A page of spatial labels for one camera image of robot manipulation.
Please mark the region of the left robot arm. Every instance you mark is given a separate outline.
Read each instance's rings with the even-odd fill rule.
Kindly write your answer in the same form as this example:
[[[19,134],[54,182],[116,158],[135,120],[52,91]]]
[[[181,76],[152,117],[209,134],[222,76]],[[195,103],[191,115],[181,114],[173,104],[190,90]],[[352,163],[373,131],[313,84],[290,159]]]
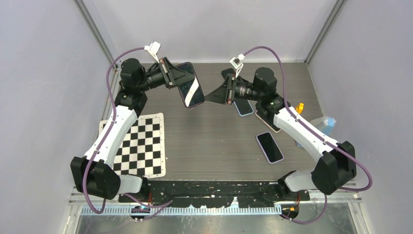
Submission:
[[[130,193],[138,202],[149,197],[147,179],[140,175],[118,175],[113,169],[116,153],[128,130],[138,120],[148,100],[146,92],[164,85],[178,87],[184,105],[196,101],[200,88],[193,65],[172,64],[161,58],[149,69],[139,60],[129,58],[120,65],[121,89],[114,98],[112,113],[92,147],[82,157],[75,156],[70,164],[75,187],[86,198],[96,196],[112,200],[119,194]]]

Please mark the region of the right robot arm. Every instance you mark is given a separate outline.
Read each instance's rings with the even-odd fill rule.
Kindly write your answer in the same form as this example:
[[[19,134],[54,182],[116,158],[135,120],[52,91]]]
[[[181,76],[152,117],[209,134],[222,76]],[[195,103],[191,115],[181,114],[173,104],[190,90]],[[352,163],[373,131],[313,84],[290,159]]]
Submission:
[[[223,70],[222,75],[222,85],[206,95],[205,100],[218,104],[232,104],[234,99],[255,101],[260,119],[289,134],[316,163],[312,170],[291,171],[278,180],[282,199],[291,200],[298,191],[313,189],[331,195],[356,176],[353,145],[330,138],[301,117],[277,93],[277,79],[270,68],[258,68],[253,82],[237,78],[232,68]]]

